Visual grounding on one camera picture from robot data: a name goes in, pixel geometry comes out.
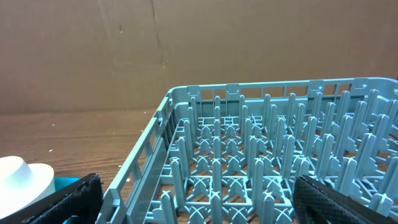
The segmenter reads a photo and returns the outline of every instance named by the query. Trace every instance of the cardboard backdrop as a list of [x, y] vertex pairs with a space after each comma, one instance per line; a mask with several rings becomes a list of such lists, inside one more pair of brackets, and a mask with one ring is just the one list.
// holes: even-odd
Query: cardboard backdrop
[[0, 113], [151, 108], [173, 86], [398, 76], [396, 0], [0, 1]]

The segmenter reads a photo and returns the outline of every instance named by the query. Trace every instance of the plastic basket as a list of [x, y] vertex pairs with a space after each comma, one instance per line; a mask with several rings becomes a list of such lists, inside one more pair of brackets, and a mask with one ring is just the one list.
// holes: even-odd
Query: plastic basket
[[386, 78], [173, 88], [106, 191], [97, 223], [292, 223], [302, 174], [396, 219], [397, 98], [398, 82]]

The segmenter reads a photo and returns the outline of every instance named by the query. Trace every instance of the brown wooden surface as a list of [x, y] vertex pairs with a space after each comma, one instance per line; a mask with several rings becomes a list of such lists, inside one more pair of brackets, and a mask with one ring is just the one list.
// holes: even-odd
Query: brown wooden surface
[[154, 111], [2, 115], [0, 157], [20, 156], [28, 164], [48, 164], [56, 177], [96, 172], [105, 191]]

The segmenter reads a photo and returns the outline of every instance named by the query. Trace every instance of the dish rack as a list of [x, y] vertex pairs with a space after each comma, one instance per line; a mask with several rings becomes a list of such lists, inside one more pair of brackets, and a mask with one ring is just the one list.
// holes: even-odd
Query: dish rack
[[387, 78], [175, 87], [97, 223], [294, 223], [303, 174], [398, 219], [397, 99]]

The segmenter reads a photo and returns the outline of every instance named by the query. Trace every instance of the brown background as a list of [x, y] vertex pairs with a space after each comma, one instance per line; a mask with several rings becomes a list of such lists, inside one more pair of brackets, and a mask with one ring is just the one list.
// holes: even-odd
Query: brown background
[[173, 86], [398, 74], [396, 0], [2, 0], [0, 113], [154, 108]]

